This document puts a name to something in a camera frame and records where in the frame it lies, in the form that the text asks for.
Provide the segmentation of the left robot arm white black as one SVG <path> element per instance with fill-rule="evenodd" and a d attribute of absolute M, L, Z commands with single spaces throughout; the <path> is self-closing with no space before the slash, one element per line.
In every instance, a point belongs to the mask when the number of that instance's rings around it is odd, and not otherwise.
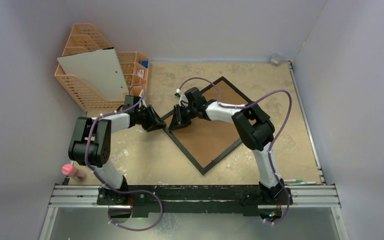
<path fill-rule="evenodd" d="M 144 98 L 127 95 L 117 111 L 98 117 L 79 117 L 76 120 L 68 157 L 87 167 L 102 187 L 110 190 L 109 197 L 118 205 L 126 203 L 131 194 L 149 194 L 148 190 L 129 190 L 126 178 L 110 160 L 112 134 L 140 125 L 145 131 L 163 129 L 166 123 Z"/>

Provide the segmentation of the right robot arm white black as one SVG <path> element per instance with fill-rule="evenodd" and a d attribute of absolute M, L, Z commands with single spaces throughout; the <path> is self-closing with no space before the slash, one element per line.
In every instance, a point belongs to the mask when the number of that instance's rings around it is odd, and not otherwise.
<path fill-rule="evenodd" d="M 255 157 L 262 200 L 272 204 L 280 198 L 284 184 L 272 154 L 275 127 L 268 114 L 253 102 L 234 105 L 216 99 L 207 100 L 197 87 L 193 87 L 180 95 L 169 129 L 185 128 L 194 118 L 233 124 L 240 140 Z"/>

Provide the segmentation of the red white small box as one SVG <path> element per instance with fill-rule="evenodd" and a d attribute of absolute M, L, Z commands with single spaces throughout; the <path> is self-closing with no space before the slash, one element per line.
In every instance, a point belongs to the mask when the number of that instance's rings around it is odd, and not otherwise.
<path fill-rule="evenodd" d="M 145 70 L 145 69 L 137 69 L 136 70 L 136 75 L 138 75 L 142 79 L 146 79 L 146 77 L 147 77 L 147 70 Z"/>

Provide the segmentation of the blue small box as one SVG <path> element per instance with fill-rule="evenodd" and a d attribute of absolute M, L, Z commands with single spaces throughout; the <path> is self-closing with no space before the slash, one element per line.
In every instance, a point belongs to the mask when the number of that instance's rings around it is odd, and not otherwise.
<path fill-rule="evenodd" d="M 141 61 L 140 64 L 144 67 L 144 68 L 148 68 L 149 67 L 149 61 Z"/>

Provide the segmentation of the white folder board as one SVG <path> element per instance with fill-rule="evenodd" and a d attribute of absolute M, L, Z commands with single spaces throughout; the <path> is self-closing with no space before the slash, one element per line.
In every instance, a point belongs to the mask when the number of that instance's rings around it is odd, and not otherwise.
<path fill-rule="evenodd" d="M 129 91 L 113 47 L 57 58 L 67 75 L 74 75 L 107 100 L 123 100 Z"/>

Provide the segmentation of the pink bottle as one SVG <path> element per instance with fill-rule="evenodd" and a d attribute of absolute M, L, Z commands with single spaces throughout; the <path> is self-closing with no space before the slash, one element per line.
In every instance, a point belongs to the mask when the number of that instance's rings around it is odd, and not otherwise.
<path fill-rule="evenodd" d="M 63 165 L 61 167 L 61 172 L 67 177 L 74 179 L 75 181 L 83 181 L 86 177 L 86 174 L 82 170 L 78 169 L 72 164 Z"/>

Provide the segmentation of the orange plastic file organizer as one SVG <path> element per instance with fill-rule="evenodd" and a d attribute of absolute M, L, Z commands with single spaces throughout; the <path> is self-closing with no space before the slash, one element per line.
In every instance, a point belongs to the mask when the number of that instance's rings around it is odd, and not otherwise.
<path fill-rule="evenodd" d="M 66 42 L 63 56 L 91 52 L 109 48 L 112 45 L 101 34 L 101 32 L 91 23 L 75 23 L 71 29 L 69 38 Z M 123 71 L 123 75 L 128 87 L 128 91 L 133 96 L 141 96 L 144 90 L 139 86 L 131 86 L 141 84 L 145 88 L 148 87 L 148 71 L 141 65 L 141 61 L 149 61 L 150 58 L 139 51 L 120 52 L 116 51 L 118 60 Z M 147 70 L 146 79 L 136 75 L 138 69 Z M 121 106 L 125 100 L 108 100 L 103 98 L 99 93 L 92 89 L 88 84 L 84 83 L 79 77 L 66 74 L 60 65 L 54 74 L 55 78 L 65 88 L 69 95 L 79 105 L 79 107 L 87 111 L 95 110 L 114 110 Z"/>

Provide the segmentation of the white pen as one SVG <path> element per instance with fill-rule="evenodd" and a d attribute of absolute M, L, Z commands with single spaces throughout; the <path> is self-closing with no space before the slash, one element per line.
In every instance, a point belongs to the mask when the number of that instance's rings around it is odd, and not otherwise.
<path fill-rule="evenodd" d="M 303 182 L 293 182 L 288 183 L 289 186 L 306 186 L 306 185 L 316 185 L 316 181 L 303 181 Z"/>

